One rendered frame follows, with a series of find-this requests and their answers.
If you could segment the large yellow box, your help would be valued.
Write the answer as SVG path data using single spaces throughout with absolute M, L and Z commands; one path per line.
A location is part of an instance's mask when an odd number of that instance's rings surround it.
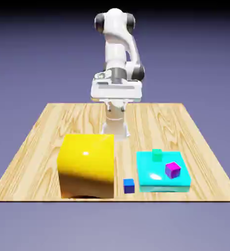
M 112 134 L 67 134 L 57 157 L 61 197 L 114 197 Z

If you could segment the large cyan box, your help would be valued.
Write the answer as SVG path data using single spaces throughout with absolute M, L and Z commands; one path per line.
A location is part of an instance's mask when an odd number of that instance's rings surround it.
M 180 176 L 170 179 L 165 165 L 176 162 L 181 167 Z M 179 151 L 162 152 L 162 162 L 152 161 L 151 151 L 137 152 L 137 171 L 140 192 L 188 192 L 191 177 Z

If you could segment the small blue cube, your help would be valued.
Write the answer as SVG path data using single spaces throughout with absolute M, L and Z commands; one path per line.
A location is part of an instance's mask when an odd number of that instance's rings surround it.
M 123 180 L 123 189 L 125 194 L 133 194 L 135 192 L 135 183 L 132 178 L 125 178 Z

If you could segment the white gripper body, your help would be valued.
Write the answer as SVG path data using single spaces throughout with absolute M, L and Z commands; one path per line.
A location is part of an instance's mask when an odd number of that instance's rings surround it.
M 91 99 L 94 101 L 140 101 L 142 97 L 142 83 L 125 79 L 121 81 L 122 83 L 112 83 L 110 78 L 94 79 L 91 87 Z

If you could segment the small green cube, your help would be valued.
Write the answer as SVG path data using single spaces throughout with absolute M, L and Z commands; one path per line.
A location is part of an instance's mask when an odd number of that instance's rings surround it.
M 162 162 L 162 150 L 161 149 L 152 149 L 152 161 Z

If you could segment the small magenta cube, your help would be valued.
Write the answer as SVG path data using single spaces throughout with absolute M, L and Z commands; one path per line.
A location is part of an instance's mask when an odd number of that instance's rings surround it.
M 170 162 L 165 165 L 165 174 L 174 179 L 180 176 L 181 167 L 176 162 Z

